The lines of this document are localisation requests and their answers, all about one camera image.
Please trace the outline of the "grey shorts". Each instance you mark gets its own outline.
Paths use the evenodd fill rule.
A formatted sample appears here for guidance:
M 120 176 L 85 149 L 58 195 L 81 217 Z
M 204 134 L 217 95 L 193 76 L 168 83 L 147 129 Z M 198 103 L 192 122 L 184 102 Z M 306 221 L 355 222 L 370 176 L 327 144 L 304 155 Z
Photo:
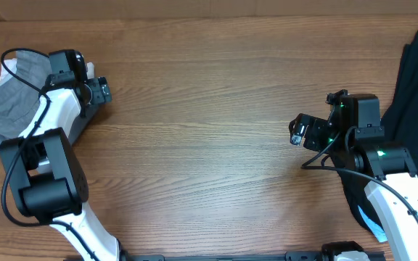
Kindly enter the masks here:
M 49 54 L 15 49 L 15 54 L 16 72 L 1 61 L 10 79 L 0 85 L 0 143 L 56 128 L 74 143 L 102 105 L 83 99 L 88 80 L 83 55 L 73 49 Z

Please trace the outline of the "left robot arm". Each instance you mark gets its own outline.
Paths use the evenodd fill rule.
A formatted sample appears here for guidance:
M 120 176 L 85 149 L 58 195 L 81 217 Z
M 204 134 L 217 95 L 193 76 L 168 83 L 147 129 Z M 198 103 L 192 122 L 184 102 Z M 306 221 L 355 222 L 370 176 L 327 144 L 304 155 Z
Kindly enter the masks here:
M 126 260 L 118 239 L 100 223 L 88 203 L 86 175 L 72 145 L 99 108 L 111 102 L 106 78 L 89 78 L 83 55 L 73 49 L 46 55 L 51 73 L 37 88 L 40 106 L 28 127 L 0 144 L 6 175 L 1 208 L 20 227 L 7 206 L 11 193 L 19 213 L 34 227 L 59 231 L 84 260 Z

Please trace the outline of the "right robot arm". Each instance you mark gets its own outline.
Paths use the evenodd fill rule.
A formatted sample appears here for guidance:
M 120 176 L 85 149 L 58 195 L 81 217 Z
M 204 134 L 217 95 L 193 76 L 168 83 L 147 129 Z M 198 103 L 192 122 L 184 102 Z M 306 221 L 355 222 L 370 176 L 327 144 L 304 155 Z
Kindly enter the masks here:
M 418 172 L 409 150 L 385 140 L 374 94 L 328 94 L 327 119 L 300 113 L 289 124 L 290 142 L 344 164 L 381 223 L 396 260 L 418 260 Z

